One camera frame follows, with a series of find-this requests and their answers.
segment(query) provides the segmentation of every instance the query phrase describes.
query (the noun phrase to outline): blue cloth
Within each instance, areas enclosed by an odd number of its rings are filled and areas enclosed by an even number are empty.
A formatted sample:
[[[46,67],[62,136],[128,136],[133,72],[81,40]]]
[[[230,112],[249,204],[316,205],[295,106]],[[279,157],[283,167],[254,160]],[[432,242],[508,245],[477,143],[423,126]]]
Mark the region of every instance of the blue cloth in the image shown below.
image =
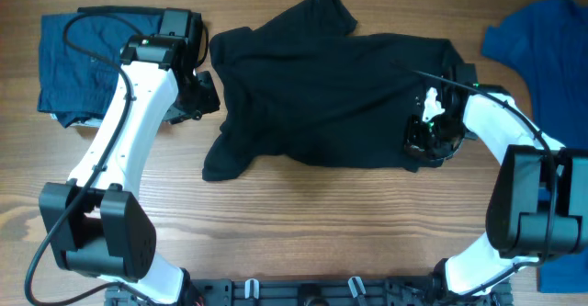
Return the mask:
[[[536,2],[489,27],[482,54],[525,79],[539,128],[567,147],[588,149],[588,7]],[[588,250],[545,264],[539,291],[588,291]]]
[[[65,127],[76,121],[104,118],[119,74],[108,65],[65,46],[63,28],[78,14],[41,18],[39,44],[40,95],[37,110],[54,113]],[[158,32],[162,16],[116,14],[143,34]],[[72,43],[120,63],[120,49],[134,31],[112,18],[88,17],[76,21],[68,32]]]

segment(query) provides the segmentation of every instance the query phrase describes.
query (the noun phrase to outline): clothing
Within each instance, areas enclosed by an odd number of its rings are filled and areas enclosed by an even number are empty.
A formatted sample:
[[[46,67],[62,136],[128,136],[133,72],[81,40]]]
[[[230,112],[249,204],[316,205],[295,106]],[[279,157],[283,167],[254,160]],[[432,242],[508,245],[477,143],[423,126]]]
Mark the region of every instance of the clothing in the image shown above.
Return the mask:
[[[161,15],[115,14],[139,28],[143,34],[157,33]],[[54,113],[65,127],[91,118],[104,118],[114,96],[119,74],[63,43],[63,28],[77,14],[41,18],[39,44],[40,95],[37,110]],[[120,49],[134,32],[107,17],[77,21],[68,32],[71,42],[120,63]]]
[[[304,0],[257,30],[210,42],[228,116],[202,172],[236,178],[257,155],[286,154],[329,167],[403,167],[412,114],[439,85],[392,65],[441,74],[462,60],[448,40],[396,34],[347,37],[356,27],[340,0]]]
[[[531,94],[535,123],[567,147],[588,149],[588,8],[544,0],[489,27],[482,54],[515,69]],[[588,250],[545,264],[541,292],[588,291]]]

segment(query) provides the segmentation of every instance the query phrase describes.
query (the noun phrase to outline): table surface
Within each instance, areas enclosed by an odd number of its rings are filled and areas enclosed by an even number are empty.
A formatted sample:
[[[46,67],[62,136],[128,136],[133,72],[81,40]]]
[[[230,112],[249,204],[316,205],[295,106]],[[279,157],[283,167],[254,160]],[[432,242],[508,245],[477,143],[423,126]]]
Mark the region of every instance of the table surface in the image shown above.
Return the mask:
[[[40,16],[78,6],[183,7],[203,14],[211,35],[257,28],[301,0],[0,0],[0,305],[26,303],[22,283],[45,234],[38,196],[62,182],[94,130],[64,130],[36,111]],[[489,25],[536,0],[343,0],[356,35],[395,32],[451,39],[479,79],[505,86],[531,115],[525,83],[481,56]],[[588,0],[578,0],[584,4]],[[211,70],[209,60],[201,68]],[[222,84],[213,72],[222,94]],[[365,278],[422,275],[484,232],[499,165],[481,142],[438,169],[310,167],[260,157],[238,179],[207,183],[204,157],[226,117],[160,129],[141,181],[140,202],[157,228],[157,250],[194,278]],[[35,292],[58,300],[98,282],[41,261]],[[537,274],[513,278],[516,305],[588,304],[588,295],[537,293]],[[102,295],[85,300],[98,304]]]

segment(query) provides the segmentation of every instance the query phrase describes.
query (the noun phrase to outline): black fabric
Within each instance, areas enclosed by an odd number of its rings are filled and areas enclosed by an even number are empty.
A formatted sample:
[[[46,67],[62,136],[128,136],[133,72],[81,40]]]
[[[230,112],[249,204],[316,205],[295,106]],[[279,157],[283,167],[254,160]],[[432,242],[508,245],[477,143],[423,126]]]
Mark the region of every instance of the black fabric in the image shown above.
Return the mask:
[[[461,58],[448,40],[347,37],[355,27],[340,0],[304,0],[255,31],[216,35],[210,55],[228,115],[203,179],[236,178],[261,154],[416,172],[424,163],[403,150],[406,122],[438,83],[390,62],[441,74]]]

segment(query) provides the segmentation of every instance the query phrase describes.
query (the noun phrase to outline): bright blue fabric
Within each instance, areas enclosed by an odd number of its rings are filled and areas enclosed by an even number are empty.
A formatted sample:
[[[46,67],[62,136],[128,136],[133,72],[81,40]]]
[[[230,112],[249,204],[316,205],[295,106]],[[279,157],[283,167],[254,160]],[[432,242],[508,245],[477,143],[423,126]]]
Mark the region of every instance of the bright blue fabric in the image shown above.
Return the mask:
[[[567,147],[588,149],[588,7],[536,2],[488,27],[482,54],[525,79],[539,128]],[[539,291],[588,291],[588,250],[544,265]]]
[[[143,34],[157,33],[161,16],[115,14],[128,20]],[[67,127],[76,121],[104,118],[114,95],[119,74],[102,62],[65,47],[63,28],[76,13],[41,18],[39,44],[40,95],[37,110],[54,113]],[[120,48],[134,31],[107,17],[88,17],[77,21],[68,39],[120,64]]]

